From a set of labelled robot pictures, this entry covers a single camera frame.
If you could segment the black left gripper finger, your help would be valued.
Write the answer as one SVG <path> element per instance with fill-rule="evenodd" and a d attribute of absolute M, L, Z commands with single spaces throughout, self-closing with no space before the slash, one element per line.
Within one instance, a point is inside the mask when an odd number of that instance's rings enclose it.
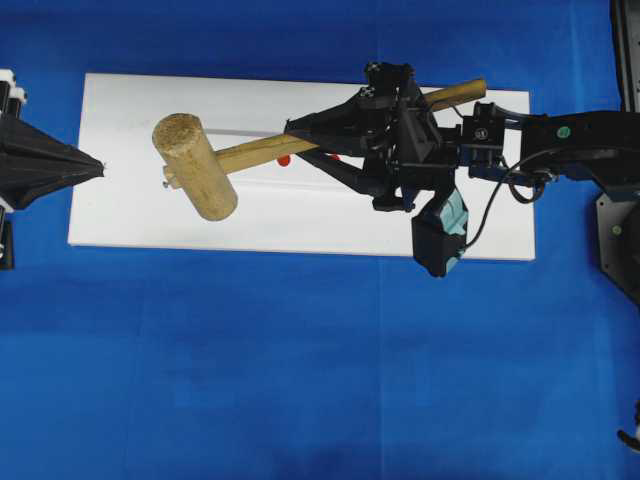
<path fill-rule="evenodd" d="M 24 210 L 43 196 L 103 176 L 103 173 L 84 173 L 6 187 L 1 189 L 1 201 L 13 210 Z"/>
<path fill-rule="evenodd" d="M 14 173 L 104 173 L 99 160 L 9 115 L 1 116 L 1 168 Z"/>

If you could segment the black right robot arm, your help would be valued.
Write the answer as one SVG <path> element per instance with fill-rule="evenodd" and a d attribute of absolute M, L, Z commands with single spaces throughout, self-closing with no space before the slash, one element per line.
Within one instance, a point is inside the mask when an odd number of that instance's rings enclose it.
<path fill-rule="evenodd" d="M 558 176 L 592 181 L 617 201 L 639 190 L 636 113 L 520 114 L 466 88 L 472 113 L 443 127 L 435 114 L 454 107 L 454 96 L 422 96 L 410 65 L 370 63 L 365 74 L 367 86 L 347 101 L 290 120 L 284 131 L 312 143 L 304 160 L 371 196 L 377 210 L 411 211 L 419 192 L 449 192 L 460 167 L 472 178 L 535 192 Z"/>

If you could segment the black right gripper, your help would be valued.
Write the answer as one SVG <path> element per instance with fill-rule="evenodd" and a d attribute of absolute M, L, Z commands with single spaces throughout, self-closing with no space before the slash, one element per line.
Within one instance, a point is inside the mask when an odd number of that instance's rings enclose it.
<path fill-rule="evenodd" d="M 371 62 L 360 95 L 286 122 L 284 133 L 312 144 L 299 156 L 351 190 L 373 198 L 378 211 L 414 209 L 421 191 L 444 202 L 455 190 L 454 131 L 434 113 L 463 103 L 461 84 L 425 94 L 408 64 Z M 367 150 L 363 167 L 320 150 Z"/>

